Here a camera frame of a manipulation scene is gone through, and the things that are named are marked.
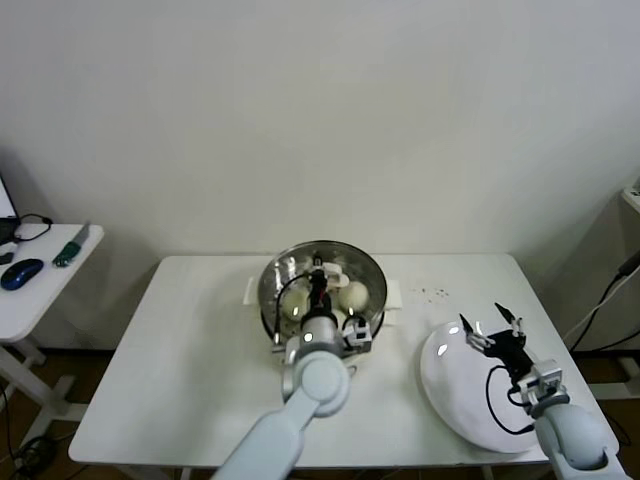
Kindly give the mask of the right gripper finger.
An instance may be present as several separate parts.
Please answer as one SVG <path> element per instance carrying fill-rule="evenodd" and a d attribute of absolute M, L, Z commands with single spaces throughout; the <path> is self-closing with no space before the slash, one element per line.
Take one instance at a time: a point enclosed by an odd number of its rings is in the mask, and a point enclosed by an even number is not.
<path fill-rule="evenodd" d="M 475 350 L 486 350 L 493 346 L 493 340 L 484 336 L 481 333 L 476 332 L 468 320 L 462 315 L 459 315 L 462 322 L 463 330 L 466 336 L 466 342 Z"/>
<path fill-rule="evenodd" d="M 511 310 L 498 302 L 495 302 L 494 305 L 499 313 L 503 316 L 505 321 L 510 325 L 512 334 L 524 335 L 524 330 L 522 328 L 523 319 L 521 317 L 516 317 Z"/>

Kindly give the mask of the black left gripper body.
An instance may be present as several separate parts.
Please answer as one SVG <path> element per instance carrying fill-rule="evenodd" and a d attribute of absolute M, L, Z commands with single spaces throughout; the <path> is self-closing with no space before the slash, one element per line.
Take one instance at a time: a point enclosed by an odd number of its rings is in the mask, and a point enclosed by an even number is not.
<path fill-rule="evenodd" d="M 311 277 L 309 292 L 309 315 L 329 315 L 332 312 L 331 298 L 328 293 L 328 280 L 325 277 Z"/>

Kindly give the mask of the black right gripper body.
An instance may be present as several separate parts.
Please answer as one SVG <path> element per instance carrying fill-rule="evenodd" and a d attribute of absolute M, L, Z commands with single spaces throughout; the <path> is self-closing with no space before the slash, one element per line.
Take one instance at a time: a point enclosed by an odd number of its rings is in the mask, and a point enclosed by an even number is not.
<path fill-rule="evenodd" d="M 526 375 L 531 371 L 533 361 L 525 351 L 525 335 L 503 330 L 488 339 L 490 345 L 484 348 L 484 355 L 498 359 L 510 375 Z"/>

